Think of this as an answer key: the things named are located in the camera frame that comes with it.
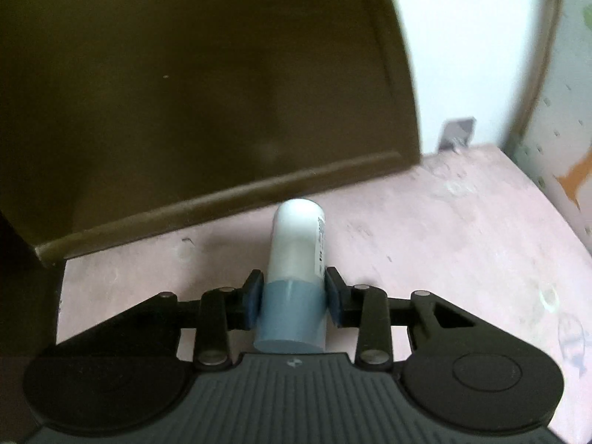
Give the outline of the blue white tube bottle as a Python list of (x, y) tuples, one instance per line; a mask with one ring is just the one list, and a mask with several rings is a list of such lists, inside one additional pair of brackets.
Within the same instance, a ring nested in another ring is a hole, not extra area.
[(305, 198), (283, 202), (273, 219), (255, 349), (266, 354), (325, 350), (325, 269), (322, 207)]

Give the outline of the dark wooden nightstand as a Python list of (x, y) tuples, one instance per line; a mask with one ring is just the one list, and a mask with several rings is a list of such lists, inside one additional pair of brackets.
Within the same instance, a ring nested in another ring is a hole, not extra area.
[[(393, 297), (425, 289), (591, 369), (591, 257), (548, 199), (574, 202), (585, 169), (529, 178), (495, 147), (426, 158), (317, 195), (326, 262)], [(162, 291), (193, 300), (242, 284), (269, 259), (274, 209), (233, 215), (68, 262), (57, 335), (67, 339)]]

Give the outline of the dark wooden headboard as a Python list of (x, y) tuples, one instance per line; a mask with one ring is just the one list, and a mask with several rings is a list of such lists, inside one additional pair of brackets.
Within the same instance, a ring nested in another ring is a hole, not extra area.
[(393, 0), (1, 0), (1, 212), (44, 265), (419, 157)]

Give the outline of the deer print curtain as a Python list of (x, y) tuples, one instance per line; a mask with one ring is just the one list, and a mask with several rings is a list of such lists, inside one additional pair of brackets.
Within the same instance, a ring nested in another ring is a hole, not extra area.
[(559, 0), (530, 120), (511, 159), (591, 248), (591, 0)]

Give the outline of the grey wall socket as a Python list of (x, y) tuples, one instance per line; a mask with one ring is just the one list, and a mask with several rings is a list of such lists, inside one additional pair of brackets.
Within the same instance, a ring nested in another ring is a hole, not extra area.
[(438, 150), (458, 150), (466, 148), (472, 140), (475, 129), (473, 117), (449, 120), (441, 132)]

